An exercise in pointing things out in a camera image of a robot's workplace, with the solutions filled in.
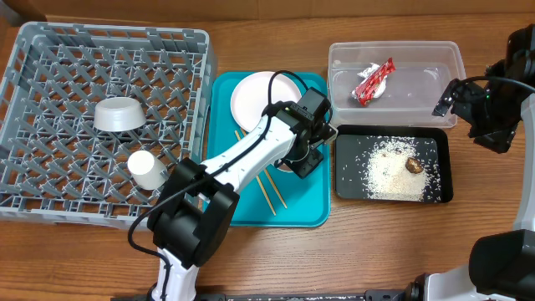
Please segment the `pink small bowl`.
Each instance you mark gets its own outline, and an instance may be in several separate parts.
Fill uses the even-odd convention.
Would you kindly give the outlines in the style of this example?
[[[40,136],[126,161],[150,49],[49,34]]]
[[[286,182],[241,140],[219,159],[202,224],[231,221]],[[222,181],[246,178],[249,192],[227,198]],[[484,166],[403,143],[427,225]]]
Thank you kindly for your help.
[[[283,172],[292,172],[292,170],[286,164],[278,166],[277,169]]]

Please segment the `wooden chopstick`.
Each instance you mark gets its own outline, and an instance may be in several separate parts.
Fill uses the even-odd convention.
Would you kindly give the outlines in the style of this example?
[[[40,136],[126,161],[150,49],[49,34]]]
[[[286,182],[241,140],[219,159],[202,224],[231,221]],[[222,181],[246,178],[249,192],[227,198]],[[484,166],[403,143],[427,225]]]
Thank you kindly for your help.
[[[242,139],[241,135],[238,133],[237,130],[234,130],[234,134],[237,137],[238,141],[240,141]],[[268,193],[267,193],[267,191],[265,189],[265,186],[263,185],[262,180],[260,179],[259,175],[256,175],[256,180],[257,180],[257,184],[259,185],[259,187],[261,189],[262,194],[264,195],[265,200],[267,201],[267,204],[268,204],[272,214],[274,216],[276,216],[277,215],[276,211],[275,211],[275,209],[273,207],[273,204],[272,204],[272,202],[271,202],[271,200],[270,200],[270,198],[268,196]]]
[[[242,132],[242,135],[243,135],[243,136],[246,136],[246,135],[247,135],[247,132],[246,132],[243,128],[240,128],[240,131]],[[266,175],[266,178],[269,180],[270,184],[272,185],[273,190],[276,192],[276,194],[277,194],[277,196],[278,196],[280,202],[283,204],[283,206],[284,206],[285,209],[288,209],[288,205],[287,205],[287,203],[284,201],[283,196],[282,196],[281,192],[278,190],[278,187],[277,187],[277,185],[275,184],[275,182],[274,182],[274,180],[273,180],[271,174],[268,172],[268,169],[264,169],[264,173],[265,173],[265,175]]]

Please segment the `brown food chunk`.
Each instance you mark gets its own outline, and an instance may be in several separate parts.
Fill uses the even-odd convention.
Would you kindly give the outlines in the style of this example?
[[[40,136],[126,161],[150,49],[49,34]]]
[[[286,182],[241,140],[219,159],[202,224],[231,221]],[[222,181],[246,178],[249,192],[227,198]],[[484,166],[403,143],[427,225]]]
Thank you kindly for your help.
[[[414,157],[408,157],[405,162],[405,168],[408,172],[413,174],[420,174],[424,168],[421,163]]]

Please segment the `red snack wrapper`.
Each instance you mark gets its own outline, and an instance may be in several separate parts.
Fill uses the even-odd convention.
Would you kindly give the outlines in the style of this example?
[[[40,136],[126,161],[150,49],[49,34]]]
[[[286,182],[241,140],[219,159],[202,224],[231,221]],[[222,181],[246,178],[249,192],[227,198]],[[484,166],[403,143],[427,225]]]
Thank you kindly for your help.
[[[388,58],[384,63],[379,64],[379,68],[372,73],[367,79],[358,84],[351,92],[351,96],[356,99],[362,106],[367,106],[375,91],[380,86],[383,79],[396,71],[392,58]]]

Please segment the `large white plate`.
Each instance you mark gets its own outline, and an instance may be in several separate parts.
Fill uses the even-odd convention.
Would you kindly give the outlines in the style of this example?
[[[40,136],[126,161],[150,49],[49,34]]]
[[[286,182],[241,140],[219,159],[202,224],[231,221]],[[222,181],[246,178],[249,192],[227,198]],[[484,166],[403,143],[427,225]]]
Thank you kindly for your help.
[[[246,132],[252,131],[268,105],[268,83],[273,71],[262,71],[241,80],[231,96],[231,112],[234,120]],[[302,96],[298,86],[286,75],[279,74],[272,84],[272,102],[298,102]]]

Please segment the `pile of rice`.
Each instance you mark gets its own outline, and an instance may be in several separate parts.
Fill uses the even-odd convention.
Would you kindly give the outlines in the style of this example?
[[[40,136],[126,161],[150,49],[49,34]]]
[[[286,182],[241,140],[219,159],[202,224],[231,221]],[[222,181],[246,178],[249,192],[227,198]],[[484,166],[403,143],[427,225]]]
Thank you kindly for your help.
[[[341,135],[336,140],[336,187],[339,197],[372,201],[442,201],[438,148],[432,138]],[[408,157],[424,170],[406,170]]]

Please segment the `white paper cup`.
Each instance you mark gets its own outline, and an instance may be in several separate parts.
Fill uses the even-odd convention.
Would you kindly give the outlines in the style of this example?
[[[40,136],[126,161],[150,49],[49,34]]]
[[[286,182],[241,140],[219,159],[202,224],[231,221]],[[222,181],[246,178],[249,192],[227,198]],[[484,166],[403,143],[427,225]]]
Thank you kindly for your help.
[[[166,182],[162,175],[166,166],[147,150],[132,153],[127,160],[127,168],[137,186],[144,190],[155,190]]]

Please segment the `grey bowl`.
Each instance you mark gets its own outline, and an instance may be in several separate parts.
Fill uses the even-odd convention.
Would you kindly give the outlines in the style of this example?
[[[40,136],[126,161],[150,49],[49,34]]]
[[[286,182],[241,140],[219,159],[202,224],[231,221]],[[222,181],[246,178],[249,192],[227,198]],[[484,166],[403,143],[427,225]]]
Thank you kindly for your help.
[[[108,132],[122,132],[141,127],[145,113],[138,100],[130,97],[112,97],[95,106],[94,127]]]

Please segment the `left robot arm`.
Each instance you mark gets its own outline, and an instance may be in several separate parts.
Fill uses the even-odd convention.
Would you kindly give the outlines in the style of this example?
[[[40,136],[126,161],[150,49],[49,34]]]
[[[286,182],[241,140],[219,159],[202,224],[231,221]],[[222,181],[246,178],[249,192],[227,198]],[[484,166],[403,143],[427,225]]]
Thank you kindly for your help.
[[[219,156],[200,164],[180,161],[148,214],[160,259],[153,300],[193,300],[198,269],[227,235],[241,190],[267,166],[283,163],[298,177],[323,159],[317,146],[327,105],[277,102],[257,127]]]

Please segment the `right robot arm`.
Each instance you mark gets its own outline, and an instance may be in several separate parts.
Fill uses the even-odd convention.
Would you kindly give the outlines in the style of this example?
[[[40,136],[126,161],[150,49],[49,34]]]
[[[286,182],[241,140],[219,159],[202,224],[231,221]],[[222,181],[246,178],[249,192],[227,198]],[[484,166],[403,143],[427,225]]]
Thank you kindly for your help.
[[[504,59],[483,75],[453,79],[433,111],[470,125],[469,137],[505,153],[517,130],[525,135],[521,192],[512,229],[478,239],[467,264],[423,274],[402,300],[532,300],[534,298],[534,27],[511,33]]]

